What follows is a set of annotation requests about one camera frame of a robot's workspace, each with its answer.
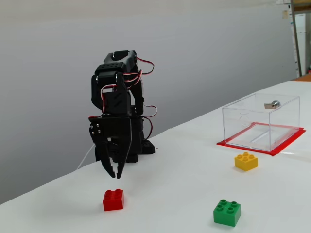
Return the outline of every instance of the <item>white tablecloth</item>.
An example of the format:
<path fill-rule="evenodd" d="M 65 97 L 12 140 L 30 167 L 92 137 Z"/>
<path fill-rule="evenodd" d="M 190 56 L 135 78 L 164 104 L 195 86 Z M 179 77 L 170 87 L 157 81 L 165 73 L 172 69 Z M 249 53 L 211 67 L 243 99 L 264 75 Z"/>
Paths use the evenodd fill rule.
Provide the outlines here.
<path fill-rule="evenodd" d="M 255 153 L 259 167 L 235 168 L 242 151 L 216 145 L 223 140 L 216 109 L 153 137 L 156 153 L 126 164 L 120 180 L 97 162 L 0 205 L 0 233 L 310 232 L 311 83 L 259 92 L 300 95 L 307 130 L 275 157 Z M 117 188 L 124 209 L 104 212 L 105 191 Z M 220 199 L 241 204 L 235 228 L 213 222 Z"/>

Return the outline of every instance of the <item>wooden shelf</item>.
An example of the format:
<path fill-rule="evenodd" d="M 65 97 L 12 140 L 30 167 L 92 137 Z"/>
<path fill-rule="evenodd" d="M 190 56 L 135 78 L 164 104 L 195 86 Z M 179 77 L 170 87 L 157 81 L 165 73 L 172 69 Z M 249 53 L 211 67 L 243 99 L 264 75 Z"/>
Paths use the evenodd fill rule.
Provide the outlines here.
<path fill-rule="evenodd" d="M 295 12 L 311 11 L 311 0 L 293 0 Z"/>
<path fill-rule="evenodd" d="M 294 4 L 311 4 L 311 0 L 293 0 Z"/>

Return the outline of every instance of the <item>red base plate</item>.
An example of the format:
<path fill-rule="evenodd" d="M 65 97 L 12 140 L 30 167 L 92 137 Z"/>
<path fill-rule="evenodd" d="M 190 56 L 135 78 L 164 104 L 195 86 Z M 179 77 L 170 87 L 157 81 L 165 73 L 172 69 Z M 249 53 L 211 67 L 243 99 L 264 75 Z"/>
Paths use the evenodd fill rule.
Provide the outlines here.
<path fill-rule="evenodd" d="M 282 150 L 284 150 L 289 144 L 291 144 L 293 141 L 295 141 L 297 138 L 299 138 L 306 130 L 304 128 L 299 128 L 299 131 L 296 132 L 295 134 L 293 134 L 291 137 L 289 137 L 288 139 L 286 139 L 284 142 L 282 142 L 278 147 L 274 148 L 272 151 L 263 151 L 263 150 L 257 150 L 257 149 L 252 149 L 252 148 L 247 148 L 247 147 L 239 147 L 239 146 L 234 146 L 231 144 L 228 144 L 229 141 L 231 141 L 233 138 L 239 136 L 240 134 L 242 134 L 243 132 L 249 130 L 250 128 L 252 128 L 253 126 L 255 126 L 256 124 L 259 125 L 268 125 L 268 124 L 263 124 L 263 123 L 257 123 L 257 122 L 253 122 L 249 127 L 247 127 L 246 129 L 242 130 L 241 132 L 238 132 L 237 134 L 233 135 L 232 137 L 227 139 L 227 142 L 225 142 L 224 140 L 217 143 L 217 145 L 221 145 L 221 146 L 225 146 L 225 147 L 232 147 L 232 148 L 237 148 L 237 149 L 242 149 L 242 150 L 249 150 L 249 151 L 254 151 L 254 152 L 258 152 L 258 153 L 264 153 L 264 154 L 269 154 L 269 155 L 276 155 L 279 154 Z"/>

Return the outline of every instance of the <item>transparent box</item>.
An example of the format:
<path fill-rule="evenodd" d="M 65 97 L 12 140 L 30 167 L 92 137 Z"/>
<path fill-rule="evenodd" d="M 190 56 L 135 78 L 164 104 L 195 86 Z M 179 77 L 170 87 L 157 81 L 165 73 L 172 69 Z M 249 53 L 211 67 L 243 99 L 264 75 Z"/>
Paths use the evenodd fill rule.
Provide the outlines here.
<path fill-rule="evenodd" d="M 280 106 L 266 109 L 278 101 Z M 253 94 L 223 107 L 228 145 L 272 151 L 299 131 L 300 97 Z"/>

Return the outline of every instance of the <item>gray wall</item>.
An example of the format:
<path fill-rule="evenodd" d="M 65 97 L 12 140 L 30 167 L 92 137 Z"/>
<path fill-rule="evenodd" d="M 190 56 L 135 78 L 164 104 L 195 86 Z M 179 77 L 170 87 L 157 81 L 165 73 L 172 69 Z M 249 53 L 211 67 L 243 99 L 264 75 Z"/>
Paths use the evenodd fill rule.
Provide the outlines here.
<path fill-rule="evenodd" d="M 287 7 L 271 0 L 15 2 L 0 7 L 0 203 L 77 168 L 100 113 L 90 78 L 109 52 L 155 63 L 153 135 L 295 78 Z"/>

